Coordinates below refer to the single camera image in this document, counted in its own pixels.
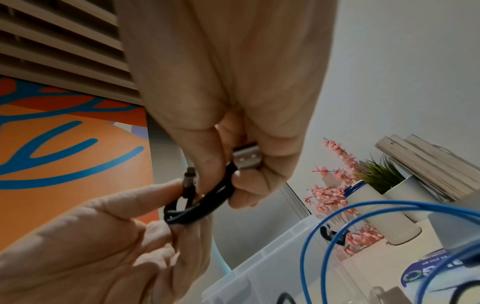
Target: white planter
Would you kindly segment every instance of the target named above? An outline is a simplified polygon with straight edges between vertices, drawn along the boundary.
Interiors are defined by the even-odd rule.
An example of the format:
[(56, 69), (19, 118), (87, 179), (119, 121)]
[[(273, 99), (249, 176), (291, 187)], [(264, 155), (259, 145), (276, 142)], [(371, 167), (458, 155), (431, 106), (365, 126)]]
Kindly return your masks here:
[[(392, 200), (407, 200), (416, 202), (425, 202), (440, 204), (439, 201), (417, 180), (415, 176), (406, 178), (403, 182), (385, 192), (383, 196)], [(405, 211), (404, 214), (413, 222), (418, 222), (427, 218), (431, 212), (427, 211)]]

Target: plastic storage box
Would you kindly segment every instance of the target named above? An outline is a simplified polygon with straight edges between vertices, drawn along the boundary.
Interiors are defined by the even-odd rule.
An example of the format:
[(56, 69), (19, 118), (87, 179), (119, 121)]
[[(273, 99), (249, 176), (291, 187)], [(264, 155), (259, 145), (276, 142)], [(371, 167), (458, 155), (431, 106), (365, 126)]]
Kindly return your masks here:
[[(316, 224), (311, 215), (202, 293), (202, 304), (276, 304), (288, 292), (297, 304), (306, 303), (300, 281), (300, 253)], [(321, 304), (320, 270), (327, 242), (317, 233), (305, 256), (305, 276), (312, 302)], [(329, 304), (368, 304), (340, 261), (332, 255), (327, 274)]]

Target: hand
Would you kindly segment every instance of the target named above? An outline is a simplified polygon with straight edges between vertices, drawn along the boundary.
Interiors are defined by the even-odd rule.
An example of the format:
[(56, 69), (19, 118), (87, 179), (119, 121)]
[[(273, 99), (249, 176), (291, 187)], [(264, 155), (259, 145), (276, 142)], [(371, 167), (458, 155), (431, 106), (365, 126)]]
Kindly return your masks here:
[(171, 304), (208, 268), (212, 218), (189, 226), (131, 218), (180, 197), (180, 181), (87, 202), (0, 253), (0, 303)]
[(192, 159), (198, 190), (231, 150), (257, 142), (259, 170), (232, 177), (234, 208), (291, 177), (327, 70), (335, 0), (116, 0), (131, 74), (149, 113)]

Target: orange wall mural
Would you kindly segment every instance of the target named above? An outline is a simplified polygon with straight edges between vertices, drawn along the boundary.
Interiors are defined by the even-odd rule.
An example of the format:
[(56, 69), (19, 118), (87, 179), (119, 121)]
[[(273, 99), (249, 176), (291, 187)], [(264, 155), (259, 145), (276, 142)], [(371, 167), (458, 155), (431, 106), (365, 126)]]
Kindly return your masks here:
[(89, 199), (151, 183), (142, 107), (0, 79), (0, 250)]

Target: wooden blind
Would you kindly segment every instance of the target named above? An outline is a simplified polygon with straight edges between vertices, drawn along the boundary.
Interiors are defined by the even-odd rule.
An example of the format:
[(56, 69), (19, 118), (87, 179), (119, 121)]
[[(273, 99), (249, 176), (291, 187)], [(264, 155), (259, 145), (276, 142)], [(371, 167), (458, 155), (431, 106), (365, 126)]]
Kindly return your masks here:
[(0, 74), (142, 104), (110, 0), (0, 0)]

